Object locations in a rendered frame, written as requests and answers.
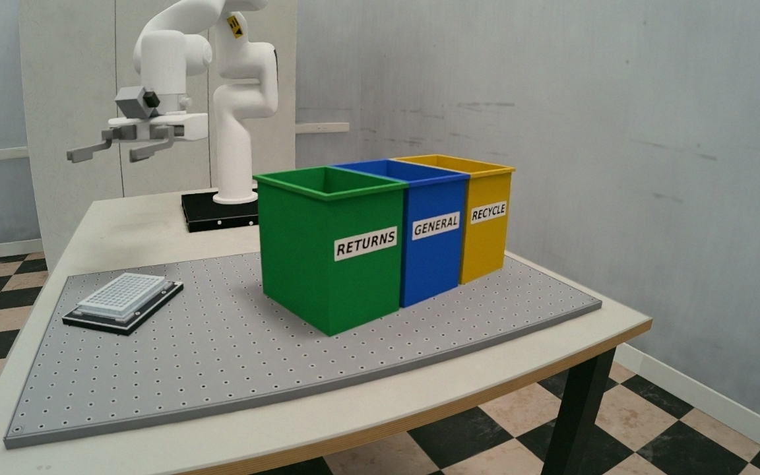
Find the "blue bin labelled general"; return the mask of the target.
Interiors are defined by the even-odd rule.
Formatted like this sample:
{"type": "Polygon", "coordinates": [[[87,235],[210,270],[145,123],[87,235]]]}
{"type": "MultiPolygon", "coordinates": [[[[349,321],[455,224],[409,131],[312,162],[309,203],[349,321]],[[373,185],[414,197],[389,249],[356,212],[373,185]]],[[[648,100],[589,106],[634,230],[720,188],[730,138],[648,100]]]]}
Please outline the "blue bin labelled general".
{"type": "Polygon", "coordinates": [[[399,307],[458,288],[470,174],[389,159],[330,166],[409,183],[403,193],[399,307]]]}

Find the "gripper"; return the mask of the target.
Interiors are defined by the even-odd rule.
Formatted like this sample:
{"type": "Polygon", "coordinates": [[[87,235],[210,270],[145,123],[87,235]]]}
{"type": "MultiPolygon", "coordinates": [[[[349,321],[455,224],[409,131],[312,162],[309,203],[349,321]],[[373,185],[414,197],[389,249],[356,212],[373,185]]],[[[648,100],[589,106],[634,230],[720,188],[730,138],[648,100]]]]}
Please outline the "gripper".
{"type": "Polygon", "coordinates": [[[108,129],[102,129],[102,143],[66,150],[66,160],[71,160],[72,164],[92,160],[93,152],[107,150],[112,143],[155,143],[129,148],[129,163],[132,164],[154,156],[157,151],[171,148],[173,142],[199,139],[207,139],[205,113],[175,111],[150,115],[148,119],[109,119],[108,129]]]}

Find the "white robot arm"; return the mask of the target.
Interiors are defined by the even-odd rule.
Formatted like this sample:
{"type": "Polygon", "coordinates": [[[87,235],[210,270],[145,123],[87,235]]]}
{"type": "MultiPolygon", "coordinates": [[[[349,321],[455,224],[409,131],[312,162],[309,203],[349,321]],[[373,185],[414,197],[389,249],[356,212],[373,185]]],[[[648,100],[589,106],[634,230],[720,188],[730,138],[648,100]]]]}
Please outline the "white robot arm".
{"type": "Polygon", "coordinates": [[[213,201],[220,204],[257,200],[257,193],[251,192],[251,133],[242,119],[276,114],[278,67],[274,46],[249,43],[247,22],[240,12],[262,10],[268,1],[181,0],[173,4],[150,19],[135,44],[133,66],[140,86],[120,88],[114,99],[125,119],[185,111],[192,105],[192,99],[186,98],[186,77],[201,75],[212,59],[207,40],[196,34],[214,25],[219,76],[259,79],[259,83],[221,85],[213,94],[219,185],[213,201]]]}

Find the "yellow recycle bin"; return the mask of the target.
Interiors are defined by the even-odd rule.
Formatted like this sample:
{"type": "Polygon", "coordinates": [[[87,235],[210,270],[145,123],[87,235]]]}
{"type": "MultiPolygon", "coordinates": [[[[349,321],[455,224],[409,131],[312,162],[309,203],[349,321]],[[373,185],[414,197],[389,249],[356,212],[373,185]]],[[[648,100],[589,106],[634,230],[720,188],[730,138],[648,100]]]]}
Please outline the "yellow recycle bin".
{"type": "Polygon", "coordinates": [[[503,268],[511,172],[515,172],[516,168],[441,154],[389,160],[406,160],[408,163],[462,174],[468,172],[470,178],[465,181],[458,284],[472,282],[503,268]]]}

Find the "green bin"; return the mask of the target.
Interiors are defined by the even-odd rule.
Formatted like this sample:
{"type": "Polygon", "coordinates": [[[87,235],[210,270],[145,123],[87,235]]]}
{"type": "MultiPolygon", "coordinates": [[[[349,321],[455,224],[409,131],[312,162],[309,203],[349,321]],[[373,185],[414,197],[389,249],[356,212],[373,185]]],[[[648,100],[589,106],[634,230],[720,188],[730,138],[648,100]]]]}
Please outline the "green bin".
{"type": "Polygon", "coordinates": [[[407,181],[334,166],[251,179],[265,295],[329,337],[399,311],[407,181]]]}

